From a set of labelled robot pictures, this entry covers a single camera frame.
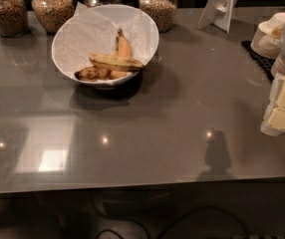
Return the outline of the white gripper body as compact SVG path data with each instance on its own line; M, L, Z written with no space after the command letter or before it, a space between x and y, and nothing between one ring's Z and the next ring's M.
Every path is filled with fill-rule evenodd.
M274 77L274 80L271 85L270 95L269 95L269 105L267 106L264 116L263 116L263 122L260 126L260 130L267 135L270 136L278 136L282 133L284 133L283 129L276 129L273 128L267 121L271 116L271 113L273 109L275 108L275 102L280 94L280 91L282 89L283 83L284 83L285 76L277 73Z

